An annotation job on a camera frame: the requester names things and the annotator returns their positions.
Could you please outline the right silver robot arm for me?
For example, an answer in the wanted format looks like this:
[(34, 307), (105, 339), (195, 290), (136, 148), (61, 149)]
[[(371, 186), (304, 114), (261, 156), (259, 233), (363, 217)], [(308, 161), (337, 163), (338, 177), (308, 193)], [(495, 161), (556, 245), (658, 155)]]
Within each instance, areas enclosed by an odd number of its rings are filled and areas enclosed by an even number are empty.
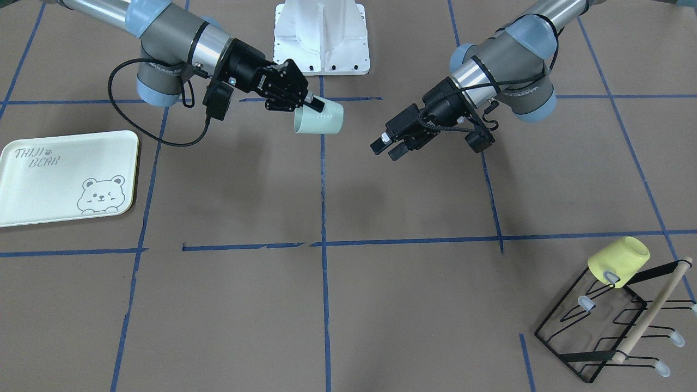
[(60, 1), (77, 11), (128, 32), (141, 42), (137, 91), (151, 105), (174, 104), (192, 75), (209, 78), (203, 103), (207, 116), (222, 121), (234, 89), (255, 92), (268, 110), (293, 112), (307, 106), (323, 112), (325, 104), (291, 59), (276, 64), (210, 19), (171, 1)]

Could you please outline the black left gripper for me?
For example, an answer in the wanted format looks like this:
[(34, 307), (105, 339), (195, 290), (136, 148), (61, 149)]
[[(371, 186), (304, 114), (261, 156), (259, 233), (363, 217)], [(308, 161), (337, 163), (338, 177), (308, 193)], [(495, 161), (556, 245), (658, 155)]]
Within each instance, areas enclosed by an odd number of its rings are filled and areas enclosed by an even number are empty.
[(375, 155), (398, 143), (389, 151), (394, 162), (409, 151), (423, 148), (445, 130), (473, 132), (472, 128), (456, 127), (458, 119), (468, 116), (470, 107), (450, 77), (436, 84), (421, 99), (425, 107), (419, 108), (413, 103), (386, 122), (386, 131), (370, 144)]

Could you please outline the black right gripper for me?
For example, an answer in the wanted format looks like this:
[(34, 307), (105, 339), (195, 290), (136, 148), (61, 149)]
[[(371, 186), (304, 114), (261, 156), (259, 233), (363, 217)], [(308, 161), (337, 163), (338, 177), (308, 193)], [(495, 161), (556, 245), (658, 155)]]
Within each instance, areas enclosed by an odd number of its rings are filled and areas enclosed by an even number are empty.
[(277, 64), (239, 39), (231, 41), (222, 57), (220, 79), (244, 93), (263, 97), (270, 111), (293, 112), (304, 105), (321, 113), (325, 108), (320, 97), (308, 95), (307, 79), (293, 59)]

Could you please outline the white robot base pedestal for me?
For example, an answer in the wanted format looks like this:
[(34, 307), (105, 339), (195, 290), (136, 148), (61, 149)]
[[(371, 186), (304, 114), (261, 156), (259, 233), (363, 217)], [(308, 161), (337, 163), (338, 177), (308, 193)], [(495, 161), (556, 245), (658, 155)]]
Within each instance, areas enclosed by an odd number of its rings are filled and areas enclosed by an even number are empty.
[(293, 59), (304, 75), (366, 75), (371, 69), (364, 5), (285, 1), (274, 9), (273, 60)]

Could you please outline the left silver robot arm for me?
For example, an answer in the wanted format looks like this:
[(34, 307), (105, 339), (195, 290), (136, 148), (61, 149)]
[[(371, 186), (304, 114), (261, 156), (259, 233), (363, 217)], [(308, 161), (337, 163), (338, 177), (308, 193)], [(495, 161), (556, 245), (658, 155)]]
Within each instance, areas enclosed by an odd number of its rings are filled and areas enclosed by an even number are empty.
[(559, 36), (593, 1), (538, 1), (479, 45), (461, 45), (450, 58), (450, 74), (421, 98), (386, 122), (371, 144), (396, 161), (423, 148), (441, 132), (463, 132), (475, 153), (490, 147), (497, 122), (486, 115), (508, 105), (525, 122), (545, 119), (556, 105), (550, 80)]

